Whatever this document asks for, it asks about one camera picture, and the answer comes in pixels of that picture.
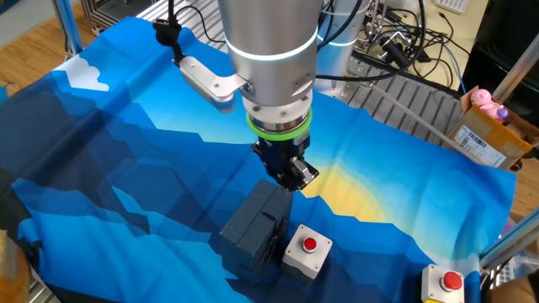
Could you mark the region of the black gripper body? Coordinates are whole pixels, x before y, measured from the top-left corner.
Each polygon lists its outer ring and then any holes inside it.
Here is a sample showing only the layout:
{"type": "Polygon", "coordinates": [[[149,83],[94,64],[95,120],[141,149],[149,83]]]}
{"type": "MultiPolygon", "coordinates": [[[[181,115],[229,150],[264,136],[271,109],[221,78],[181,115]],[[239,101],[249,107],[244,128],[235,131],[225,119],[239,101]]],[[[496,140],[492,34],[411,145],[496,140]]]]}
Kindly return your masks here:
{"type": "Polygon", "coordinates": [[[274,179],[310,179],[311,169],[304,158],[309,146],[309,132],[284,141],[259,137],[257,143],[259,157],[274,179]]]}

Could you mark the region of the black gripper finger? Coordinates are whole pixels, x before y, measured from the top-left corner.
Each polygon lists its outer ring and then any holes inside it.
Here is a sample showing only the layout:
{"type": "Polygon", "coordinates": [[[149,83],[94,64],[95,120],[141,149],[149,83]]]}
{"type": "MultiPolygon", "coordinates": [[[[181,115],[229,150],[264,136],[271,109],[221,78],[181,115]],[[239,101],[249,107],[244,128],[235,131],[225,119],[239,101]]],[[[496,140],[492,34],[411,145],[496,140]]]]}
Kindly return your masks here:
{"type": "Polygon", "coordinates": [[[257,141],[251,150],[259,157],[268,175],[282,188],[289,190],[289,182],[283,168],[283,156],[278,149],[269,147],[262,141],[257,141]]]}
{"type": "Polygon", "coordinates": [[[308,162],[294,157],[291,159],[291,186],[290,191],[304,189],[314,181],[319,175],[319,171],[308,162]]]}

